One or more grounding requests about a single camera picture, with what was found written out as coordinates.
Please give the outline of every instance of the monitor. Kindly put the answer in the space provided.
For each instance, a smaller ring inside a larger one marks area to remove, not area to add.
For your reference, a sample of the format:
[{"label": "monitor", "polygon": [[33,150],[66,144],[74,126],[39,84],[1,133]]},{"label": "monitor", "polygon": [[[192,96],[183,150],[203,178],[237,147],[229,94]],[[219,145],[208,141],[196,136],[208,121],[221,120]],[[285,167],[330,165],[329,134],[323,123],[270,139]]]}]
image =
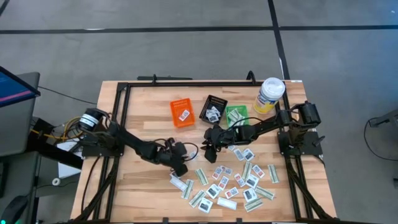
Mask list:
[{"label": "monitor", "polygon": [[0,67],[0,107],[40,96],[40,92]]}]

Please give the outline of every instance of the wooden tabletop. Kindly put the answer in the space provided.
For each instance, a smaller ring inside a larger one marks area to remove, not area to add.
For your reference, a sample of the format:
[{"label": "wooden tabletop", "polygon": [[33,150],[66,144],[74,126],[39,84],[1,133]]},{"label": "wooden tabletop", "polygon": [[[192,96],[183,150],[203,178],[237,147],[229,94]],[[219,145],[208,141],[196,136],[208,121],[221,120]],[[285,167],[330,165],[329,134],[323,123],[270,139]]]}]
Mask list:
[{"label": "wooden tabletop", "polygon": [[[98,108],[105,111],[112,111],[117,82],[103,82],[98,99]],[[302,82],[286,81],[287,93],[290,106],[303,103],[305,96],[304,85]],[[228,105],[246,105],[249,116],[257,116],[266,119],[275,115],[271,111],[266,115],[257,114],[252,108],[252,103],[257,96],[259,86],[253,87],[134,87],[131,90],[129,108],[127,111],[126,129],[143,140],[153,140],[157,138],[173,137],[181,142],[194,142],[201,146],[203,135],[211,125],[198,118],[200,111],[208,95],[215,95],[228,100]],[[186,128],[175,128],[170,112],[170,101],[182,98],[190,98],[195,114],[195,125]],[[118,120],[120,121],[121,98]],[[226,128],[225,114],[221,120],[221,127]],[[256,157],[251,161],[257,164],[266,173],[258,186],[261,186],[275,193],[273,201],[266,198],[262,199],[263,206],[247,213],[244,209],[246,203],[243,197],[243,190],[249,187],[240,188],[234,180],[233,175],[242,175],[244,161],[239,162],[233,152],[223,149],[218,153],[216,163],[209,163],[204,157],[204,151],[199,150],[199,155],[193,161],[187,162],[188,173],[181,179],[194,180],[193,192],[188,200],[181,198],[182,192],[170,183],[170,168],[162,165],[154,165],[143,161],[136,155],[134,150],[126,148],[120,160],[119,172],[113,202],[112,222],[161,222],[163,217],[169,217],[170,222],[234,222],[236,218],[242,218],[244,222],[270,222],[270,221],[294,221],[294,211],[290,196],[289,183],[284,163],[284,158],[279,154],[276,131],[263,134],[248,146],[239,146],[241,150],[250,148]],[[193,146],[187,146],[188,153],[194,151]],[[80,214],[81,198],[86,185],[88,173],[93,165],[95,158],[85,159],[81,170],[78,190],[71,218]],[[331,216],[336,216],[333,200],[331,197],[325,169],[313,156],[302,156],[303,168],[309,191],[317,202]],[[280,182],[273,184],[269,177],[267,165],[274,164]],[[101,173],[102,158],[94,168],[93,175],[88,186],[85,206],[97,191],[98,181]],[[217,198],[207,199],[213,202],[209,214],[201,212],[198,207],[189,206],[189,201],[200,190],[207,190],[211,184],[218,184],[220,179],[211,178],[214,170],[220,166],[232,168],[231,176],[223,174],[229,178],[224,193],[237,187],[239,194],[231,198],[238,203],[236,210],[217,205]],[[205,172],[209,184],[202,186],[195,175],[194,170],[202,168]],[[305,217],[305,207],[303,205],[302,194],[297,189],[300,202],[301,214]],[[108,193],[105,193],[103,200],[106,201]],[[101,204],[100,218],[104,217],[105,203]]]}]

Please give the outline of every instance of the plastic jar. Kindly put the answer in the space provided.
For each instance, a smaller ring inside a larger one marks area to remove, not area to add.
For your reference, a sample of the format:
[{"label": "plastic jar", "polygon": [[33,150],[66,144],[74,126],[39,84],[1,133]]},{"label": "plastic jar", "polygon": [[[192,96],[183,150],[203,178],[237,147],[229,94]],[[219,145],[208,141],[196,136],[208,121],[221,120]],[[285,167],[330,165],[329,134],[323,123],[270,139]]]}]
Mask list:
[{"label": "plastic jar", "polygon": [[285,92],[285,84],[278,78],[267,78],[262,83],[259,95],[253,103],[253,107],[257,113],[264,114],[272,110],[279,98]]}]

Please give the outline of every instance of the concrete floor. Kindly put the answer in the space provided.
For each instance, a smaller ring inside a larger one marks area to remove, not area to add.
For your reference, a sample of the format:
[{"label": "concrete floor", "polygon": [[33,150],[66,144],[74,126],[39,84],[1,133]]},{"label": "concrete floor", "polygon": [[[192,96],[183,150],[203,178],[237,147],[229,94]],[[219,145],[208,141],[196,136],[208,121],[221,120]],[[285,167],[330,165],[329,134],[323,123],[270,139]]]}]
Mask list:
[{"label": "concrete floor", "polygon": [[[280,26],[398,24],[387,0],[275,0]],[[10,0],[0,29],[82,29],[173,26],[271,26],[266,0]],[[396,223],[398,162],[380,160],[363,141],[367,119],[397,109],[398,30],[283,31],[291,79],[303,80],[325,135],[326,171],[338,216]],[[38,71],[40,85],[96,101],[103,80],[139,75],[239,79],[282,78],[273,31],[150,34],[0,35],[0,63],[14,73]],[[58,124],[85,103],[42,90],[35,116]],[[368,129],[371,147],[398,158],[396,132]],[[43,162],[54,166],[52,161]],[[56,169],[42,169],[48,184]],[[76,185],[40,199],[38,218],[67,220]]]}]

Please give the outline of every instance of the green box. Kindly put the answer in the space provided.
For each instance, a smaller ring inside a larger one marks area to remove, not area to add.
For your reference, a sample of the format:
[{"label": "green box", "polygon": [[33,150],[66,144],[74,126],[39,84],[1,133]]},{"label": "green box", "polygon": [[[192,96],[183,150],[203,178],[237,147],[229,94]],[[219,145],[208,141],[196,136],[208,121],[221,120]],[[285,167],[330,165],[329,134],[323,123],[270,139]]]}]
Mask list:
[{"label": "green box", "polygon": [[[229,123],[231,122],[231,120],[228,117],[228,113],[234,109],[237,109],[238,113],[241,114],[242,116],[244,116],[245,118],[248,117],[248,109],[246,108],[246,105],[239,105],[239,106],[227,106],[225,111],[226,111],[226,122],[228,124],[229,127]],[[245,120],[244,124],[249,124],[249,120]]]}]

